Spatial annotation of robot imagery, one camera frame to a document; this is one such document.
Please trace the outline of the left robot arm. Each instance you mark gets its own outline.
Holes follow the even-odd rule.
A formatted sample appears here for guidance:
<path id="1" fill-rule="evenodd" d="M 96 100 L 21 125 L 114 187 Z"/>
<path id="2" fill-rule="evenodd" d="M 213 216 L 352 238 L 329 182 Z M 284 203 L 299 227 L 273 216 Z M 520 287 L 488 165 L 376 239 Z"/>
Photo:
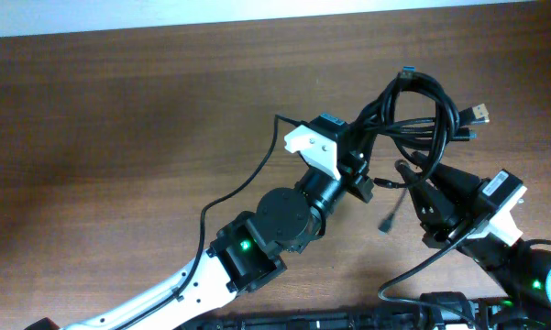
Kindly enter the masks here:
<path id="1" fill-rule="evenodd" d="M 302 253 L 322 238 L 327 219 L 347 193 L 367 203 L 373 137 L 328 114 L 306 122 L 289 119 L 285 148 L 307 165 L 291 188 L 267 192 L 256 210 L 241 212 L 194 259 L 152 288 L 73 329 L 174 329 L 198 315 L 251 293 L 285 270 L 281 253 Z"/>

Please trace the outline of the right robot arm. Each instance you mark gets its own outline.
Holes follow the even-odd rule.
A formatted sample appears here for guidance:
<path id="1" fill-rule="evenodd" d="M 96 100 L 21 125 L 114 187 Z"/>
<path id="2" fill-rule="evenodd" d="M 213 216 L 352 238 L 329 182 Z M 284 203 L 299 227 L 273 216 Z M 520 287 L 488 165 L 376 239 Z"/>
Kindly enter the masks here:
<path id="1" fill-rule="evenodd" d="M 551 240 L 524 240 L 512 218 L 527 190 L 521 179 L 506 169 L 481 178 L 439 164 L 423 180 L 404 161 L 395 168 L 409 186 L 424 244 L 437 258 L 453 250 L 471 258 L 521 316 L 551 321 Z"/>

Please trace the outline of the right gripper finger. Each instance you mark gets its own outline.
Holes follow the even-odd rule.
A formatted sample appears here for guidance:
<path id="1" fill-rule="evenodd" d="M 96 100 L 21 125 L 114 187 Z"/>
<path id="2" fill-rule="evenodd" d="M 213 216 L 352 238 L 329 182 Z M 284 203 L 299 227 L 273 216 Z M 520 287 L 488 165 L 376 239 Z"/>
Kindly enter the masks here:
<path id="1" fill-rule="evenodd" d="M 463 202 L 480 187 L 481 178 L 439 163 L 430 182 L 451 202 Z"/>
<path id="2" fill-rule="evenodd" d="M 415 184 L 420 176 L 404 160 L 398 160 L 395 168 L 409 186 L 408 192 L 412 198 L 414 211 L 427 234 L 449 232 L 458 225 L 461 215 L 457 210 L 457 202 L 448 200 L 430 180 L 422 180 Z"/>

